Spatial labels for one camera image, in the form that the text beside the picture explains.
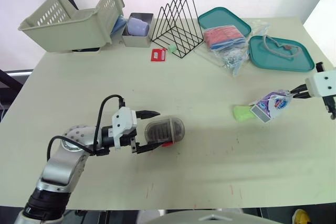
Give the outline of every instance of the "beige plastic basket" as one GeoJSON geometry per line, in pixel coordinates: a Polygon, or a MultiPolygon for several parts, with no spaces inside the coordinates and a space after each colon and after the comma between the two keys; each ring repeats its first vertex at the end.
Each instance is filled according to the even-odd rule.
{"type": "Polygon", "coordinates": [[[125,7],[123,0],[100,0],[95,8],[77,10],[68,0],[46,0],[20,25],[48,52],[102,47],[125,7]]]}

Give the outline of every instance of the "teal lid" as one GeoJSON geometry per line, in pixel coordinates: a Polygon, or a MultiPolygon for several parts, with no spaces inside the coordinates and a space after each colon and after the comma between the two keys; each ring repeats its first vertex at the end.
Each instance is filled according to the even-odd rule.
{"type": "Polygon", "coordinates": [[[315,67],[301,43],[269,36],[253,36],[249,41],[251,61],[260,68],[308,72],[315,67]]]}
{"type": "Polygon", "coordinates": [[[203,13],[198,17],[198,22],[204,29],[234,25],[245,37],[251,32],[251,27],[245,21],[224,7],[216,7],[203,13]]]}

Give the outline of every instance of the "gray cord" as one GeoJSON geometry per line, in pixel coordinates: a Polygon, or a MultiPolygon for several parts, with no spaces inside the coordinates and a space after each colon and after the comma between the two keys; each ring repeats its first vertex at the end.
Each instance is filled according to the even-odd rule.
{"type": "Polygon", "coordinates": [[[270,36],[268,36],[268,35],[266,35],[266,34],[262,37],[262,41],[263,41],[263,43],[264,43],[265,48],[266,48],[269,52],[271,52],[271,53],[274,54],[274,55],[277,55],[277,56],[280,56],[280,57],[284,57],[284,58],[287,58],[287,59],[291,59],[291,58],[293,58],[294,56],[297,56],[297,55],[298,55],[299,53],[301,53],[301,51],[302,51],[301,47],[298,47],[298,46],[295,46],[295,45],[292,45],[292,44],[280,44],[280,43],[277,42],[275,39],[273,39],[272,37],[270,37],[270,36]],[[282,53],[277,52],[277,51],[275,51],[275,50],[272,50],[272,49],[270,49],[270,48],[267,46],[267,44],[266,44],[266,38],[268,38],[269,40],[271,40],[272,42],[274,42],[274,44],[277,45],[277,47],[286,47],[286,46],[289,47],[289,48],[294,47],[294,48],[296,48],[298,51],[297,51],[295,54],[293,54],[293,55],[285,55],[285,54],[282,54],[282,53]]]}

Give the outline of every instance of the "teal tray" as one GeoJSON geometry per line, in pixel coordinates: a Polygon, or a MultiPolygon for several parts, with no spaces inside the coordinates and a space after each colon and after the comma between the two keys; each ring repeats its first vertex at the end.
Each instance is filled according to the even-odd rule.
{"type": "MultiPolygon", "coordinates": [[[[314,69],[315,64],[310,57],[307,49],[301,43],[288,40],[273,38],[280,44],[291,44],[300,47],[302,50],[298,55],[292,58],[284,58],[277,56],[268,51],[263,43],[262,36],[253,36],[249,41],[249,53],[251,61],[260,68],[274,69],[274,70],[285,70],[285,71],[296,71],[296,72],[308,72],[314,69]]],[[[273,41],[266,40],[269,49],[274,50],[281,54],[291,55],[289,50],[283,47],[278,47],[273,41]]]]}
{"type": "Polygon", "coordinates": [[[198,17],[198,22],[204,29],[234,25],[245,37],[251,32],[251,27],[245,21],[224,7],[216,7],[203,13],[198,17]]]}

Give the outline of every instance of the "black cable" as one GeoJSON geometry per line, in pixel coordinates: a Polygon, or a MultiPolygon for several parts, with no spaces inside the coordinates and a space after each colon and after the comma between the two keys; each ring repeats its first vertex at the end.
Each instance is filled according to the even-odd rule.
{"type": "Polygon", "coordinates": [[[103,108],[104,108],[105,103],[113,97],[119,98],[119,108],[125,106],[124,98],[122,96],[118,95],[118,94],[109,95],[108,97],[106,97],[101,102],[99,113],[98,113],[97,124],[96,124],[96,130],[94,131],[94,138],[93,138],[93,152],[94,152],[94,154],[97,152],[97,144],[98,144],[97,138],[98,138],[98,131],[99,131],[99,127],[100,127],[101,115],[103,114],[103,108]]]}
{"type": "Polygon", "coordinates": [[[80,224],[83,224],[83,222],[84,222],[84,220],[85,220],[85,217],[86,217],[86,214],[87,214],[88,212],[85,212],[85,214],[83,215],[83,218],[82,218],[82,221],[80,222],[80,224]]]}
{"type": "Polygon", "coordinates": [[[56,140],[56,139],[61,139],[61,140],[64,140],[70,144],[73,144],[75,146],[77,146],[78,148],[86,151],[87,153],[90,153],[91,155],[94,155],[95,153],[90,150],[89,148],[86,148],[85,146],[71,140],[71,139],[68,139],[67,137],[65,136],[54,136],[52,139],[50,139],[49,141],[49,144],[48,144],[48,148],[47,148],[47,161],[50,159],[50,151],[51,151],[51,147],[52,147],[52,143],[56,140]]]}

